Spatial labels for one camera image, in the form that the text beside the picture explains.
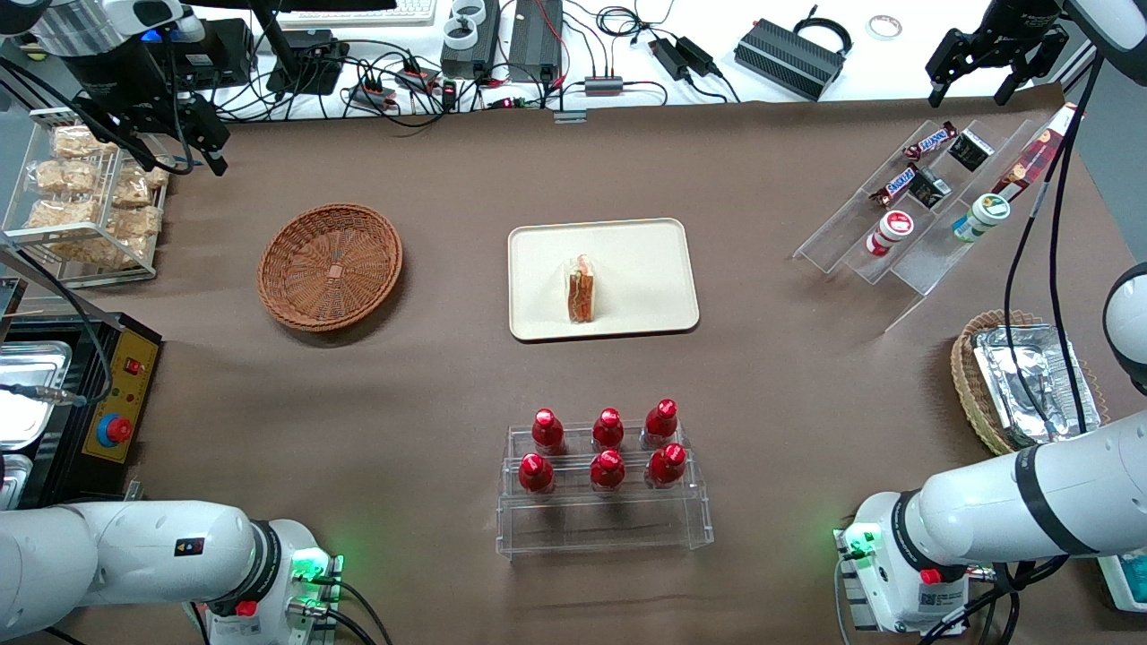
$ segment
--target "brown table surface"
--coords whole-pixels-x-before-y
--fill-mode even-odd
[[[375,121],[235,127],[225,177],[201,169],[178,181],[159,277],[89,292],[166,340],[140,434],[146,491],[304,522],[346,555],[348,581],[398,645],[838,643],[830,529],[868,495],[989,457],[962,418],[949,349],[967,320],[1000,306],[1022,218],[978,242],[888,334],[905,289],[826,279],[790,256],[921,121],[1005,131],[1061,102],[1040,88],[1006,109],[755,103],[602,110],[576,126],[507,110],[413,134]],[[1144,399],[1111,358],[1100,312],[1131,258],[1078,161],[1069,187],[1067,326],[1117,419]],[[383,212],[406,264],[379,314],[296,335],[263,310],[255,269],[280,226],[328,202]],[[695,331],[514,340],[510,230],[664,216],[687,230]],[[1050,318],[1048,219],[1015,304]],[[635,417],[664,396],[692,428],[713,544],[513,565],[494,551],[508,425],[544,405],[568,421],[606,405]],[[1025,591],[1013,642],[1142,643],[1147,621],[1105,607],[1097,570],[1075,562]],[[92,645],[198,638],[172,605],[88,609],[68,625]]]

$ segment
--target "wicker basket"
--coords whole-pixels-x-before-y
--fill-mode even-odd
[[[385,217],[356,204],[327,204],[287,223],[259,261],[259,298],[271,316],[304,332],[330,332],[366,318],[403,269],[403,244]]]
[[[1012,324],[1016,326],[1035,325],[1043,320],[1030,313],[1012,310]],[[1004,324],[1004,310],[997,309],[988,311],[972,319],[952,344],[952,381],[955,383],[955,391],[960,395],[960,405],[963,413],[972,423],[972,429],[996,454],[1015,452],[1017,446],[1013,445],[1004,434],[999,419],[996,415],[996,406],[992,404],[992,396],[988,391],[988,383],[980,374],[980,365],[972,352],[972,335],[981,329],[998,327]],[[1095,407],[1103,423],[1111,421],[1107,414],[1107,404],[1103,395],[1099,391],[1095,375],[1087,368],[1087,364],[1079,357],[1079,368],[1091,388],[1092,398],[1095,399]]]

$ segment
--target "keyboard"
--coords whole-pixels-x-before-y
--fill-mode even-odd
[[[279,14],[283,29],[331,26],[414,26],[434,24],[437,0],[398,0],[385,11],[289,11]]]

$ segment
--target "red button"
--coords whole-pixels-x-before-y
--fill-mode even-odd
[[[108,423],[108,438],[112,443],[124,443],[132,436],[132,422],[123,417],[112,419]]]

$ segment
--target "control panel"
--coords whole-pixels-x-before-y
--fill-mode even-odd
[[[111,393],[95,407],[84,437],[84,454],[123,464],[135,437],[143,397],[159,348],[131,329],[124,329],[111,355]]]

